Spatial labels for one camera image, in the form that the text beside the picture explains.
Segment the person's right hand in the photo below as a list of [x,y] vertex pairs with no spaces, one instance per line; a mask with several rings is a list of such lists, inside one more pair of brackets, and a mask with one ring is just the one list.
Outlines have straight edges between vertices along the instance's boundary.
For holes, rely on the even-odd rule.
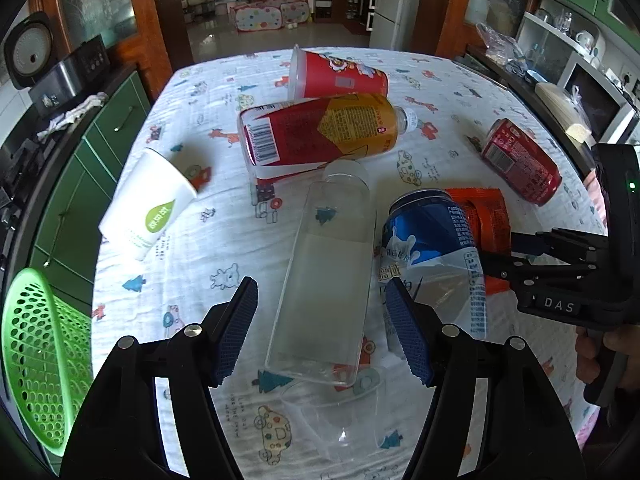
[[[600,366],[596,362],[597,345],[587,335],[583,327],[576,328],[575,350],[577,352],[576,376],[585,384],[591,384],[600,374]],[[640,328],[629,325],[607,332],[603,336],[603,344],[614,352],[628,356],[627,366],[620,387],[634,391],[640,386]]]

